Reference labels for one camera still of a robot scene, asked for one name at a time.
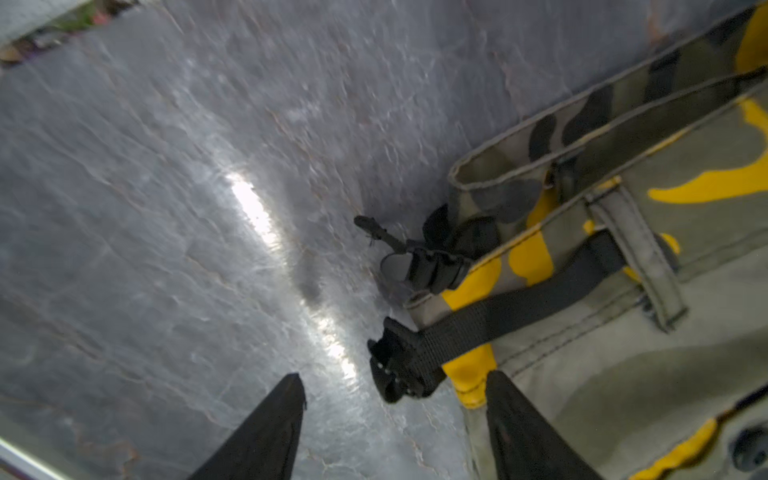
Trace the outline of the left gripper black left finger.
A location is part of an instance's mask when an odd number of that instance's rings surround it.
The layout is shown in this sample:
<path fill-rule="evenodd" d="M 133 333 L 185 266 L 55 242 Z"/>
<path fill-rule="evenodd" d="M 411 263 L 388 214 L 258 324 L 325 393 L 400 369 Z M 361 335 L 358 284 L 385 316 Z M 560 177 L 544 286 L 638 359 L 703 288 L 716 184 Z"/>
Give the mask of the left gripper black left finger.
<path fill-rule="evenodd" d="M 305 409 L 305 388 L 300 375 L 284 376 L 191 477 L 195 480 L 291 478 Z"/>

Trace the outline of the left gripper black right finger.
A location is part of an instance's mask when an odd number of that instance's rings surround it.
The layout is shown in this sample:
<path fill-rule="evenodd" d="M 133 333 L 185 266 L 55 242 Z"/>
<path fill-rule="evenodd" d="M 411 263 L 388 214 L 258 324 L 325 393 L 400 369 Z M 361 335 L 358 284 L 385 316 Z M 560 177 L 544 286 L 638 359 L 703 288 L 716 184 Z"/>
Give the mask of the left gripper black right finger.
<path fill-rule="evenodd" d="M 504 373 L 487 376 L 487 423 L 500 479 L 599 480 Z"/>

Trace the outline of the camouflage yellow green trousers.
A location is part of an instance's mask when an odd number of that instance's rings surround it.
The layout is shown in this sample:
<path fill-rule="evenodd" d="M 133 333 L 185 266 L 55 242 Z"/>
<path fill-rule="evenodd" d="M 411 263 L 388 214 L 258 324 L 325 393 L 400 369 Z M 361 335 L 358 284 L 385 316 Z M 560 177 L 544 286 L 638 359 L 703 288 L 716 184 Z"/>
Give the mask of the camouflage yellow green trousers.
<path fill-rule="evenodd" d="M 600 479 L 767 475 L 767 5 L 457 162 L 391 251 L 412 325 L 368 344 L 381 397 L 450 382 L 475 479 L 504 373 Z"/>

